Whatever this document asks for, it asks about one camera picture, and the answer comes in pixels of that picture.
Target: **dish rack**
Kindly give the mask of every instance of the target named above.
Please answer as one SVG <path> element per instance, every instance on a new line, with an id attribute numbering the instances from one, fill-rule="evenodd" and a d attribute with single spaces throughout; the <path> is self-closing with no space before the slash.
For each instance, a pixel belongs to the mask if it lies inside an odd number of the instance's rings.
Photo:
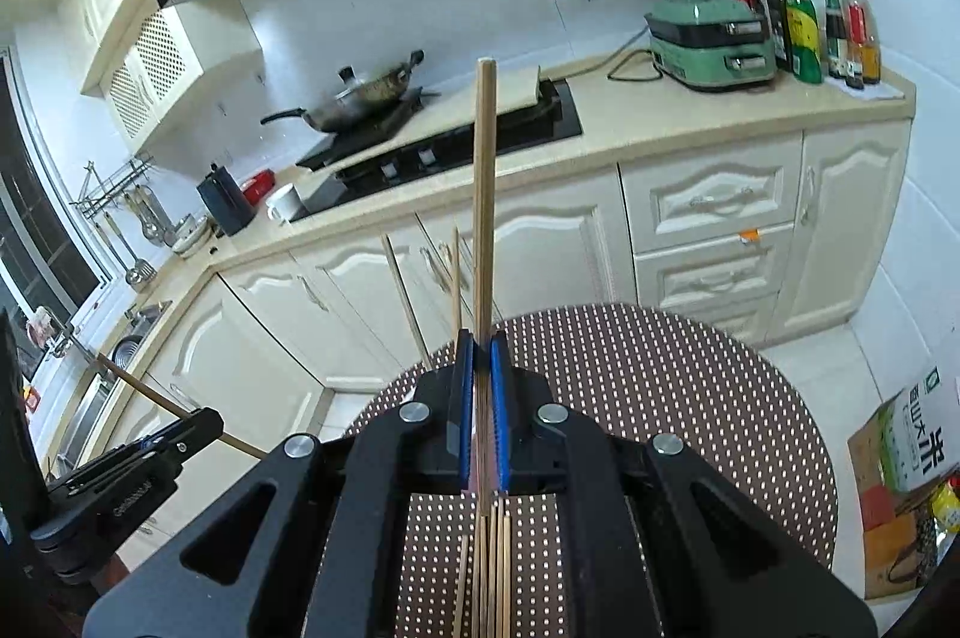
<path id="1" fill-rule="evenodd" d="M 96 165 L 88 162 L 84 168 L 86 177 L 83 178 L 80 195 L 70 204 L 77 208 L 80 216 L 93 221 L 94 216 L 102 213 L 110 205 L 119 207 L 117 199 L 123 197 L 123 193 L 137 181 L 146 178 L 147 173 L 153 168 L 154 157 L 134 156 L 115 173 L 107 175 L 106 178 L 100 178 Z"/>

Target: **round dotted mat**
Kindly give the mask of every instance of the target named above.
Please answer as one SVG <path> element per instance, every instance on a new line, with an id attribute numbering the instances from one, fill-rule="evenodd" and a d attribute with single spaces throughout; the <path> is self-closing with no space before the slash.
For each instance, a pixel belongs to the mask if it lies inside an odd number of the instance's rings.
<path id="1" fill-rule="evenodd" d="M 832 562 L 837 492 L 827 448 L 800 395 L 757 352 L 709 325 L 630 305 L 551 309 L 498 328 L 507 333 L 512 362 L 544 375 L 557 402 L 629 440 L 675 432 L 820 563 Z M 450 365 L 453 357 L 449 343 L 434 363 Z M 400 375 L 347 433 L 400 405 L 422 374 L 415 365 Z M 395 635 L 450 634 L 460 536 L 473 536 L 474 504 L 473 496 L 411 499 Z M 512 634 L 566 635 L 554 499 L 510 498 L 507 507 L 514 523 Z"/>

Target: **green electric grill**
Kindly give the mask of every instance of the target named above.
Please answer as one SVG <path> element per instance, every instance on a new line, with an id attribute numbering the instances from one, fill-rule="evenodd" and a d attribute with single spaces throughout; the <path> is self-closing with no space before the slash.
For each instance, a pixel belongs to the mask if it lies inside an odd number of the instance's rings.
<path id="1" fill-rule="evenodd" d="M 647 13 L 656 69 L 698 91 L 727 91 L 774 79 L 765 16 L 740 0 L 663 0 Z"/>

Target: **wok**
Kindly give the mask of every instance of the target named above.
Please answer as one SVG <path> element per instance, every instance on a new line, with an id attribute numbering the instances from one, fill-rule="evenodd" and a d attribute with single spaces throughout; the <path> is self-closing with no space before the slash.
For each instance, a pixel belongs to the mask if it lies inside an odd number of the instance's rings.
<path id="1" fill-rule="evenodd" d="M 355 124 L 375 115 L 380 110 L 400 100 L 410 85 L 410 74 L 416 65 L 424 61 L 424 52 L 414 50 L 410 60 L 398 64 L 374 79 L 359 79 L 352 67 L 339 72 L 347 86 L 336 97 L 313 110 L 296 107 L 260 119 L 261 124 L 270 124 L 280 119 L 303 119 L 318 132 L 343 132 Z"/>

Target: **power cord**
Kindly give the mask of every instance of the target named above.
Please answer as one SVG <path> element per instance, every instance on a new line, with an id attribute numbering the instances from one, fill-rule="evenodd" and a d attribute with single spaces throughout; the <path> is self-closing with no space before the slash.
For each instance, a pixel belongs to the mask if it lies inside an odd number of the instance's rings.
<path id="1" fill-rule="evenodd" d="M 643 28 L 639 32 L 637 32 L 637 34 L 632 36 L 622 46 L 618 47 L 617 50 L 615 50 L 613 53 L 608 55 L 608 57 L 604 59 L 602 62 L 599 62 L 598 64 L 592 64 L 589 67 L 585 67 L 582 70 L 578 70 L 576 71 L 576 73 L 568 74 L 568 76 L 565 76 L 565 77 L 570 79 L 570 77 L 588 76 L 590 73 L 595 73 L 595 71 L 603 69 L 603 67 L 606 67 L 608 64 L 616 60 L 616 58 L 619 55 L 621 55 L 621 53 L 625 52 L 625 50 L 627 50 L 633 43 L 637 42 L 637 40 L 640 40 L 640 38 L 643 35 L 645 35 L 648 31 L 650 31 L 650 25 L 649 23 L 645 23 L 643 25 Z M 611 71 L 608 72 L 607 79 L 619 81 L 621 83 L 652 83 L 655 80 L 662 79 L 664 77 L 664 74 L 660 70 L 656 70 L 656 75 L 653 77 L 616 77 L 616 74 L 618 73 L 618 71 L 622 70 L 627 65 L 627 63 L 630 62 L 632 58 L 634 58 L 635 55 L 638 55 L 639 53 L 646 53 L 647 55 L 651 55 L 650 49 L 648 49 L 648 47 L 640 47 L 640 49 L 632 50 L 629 56 L 627 56 L 623 61 L 621 61 L 619 64 L 613 67 Z"/>

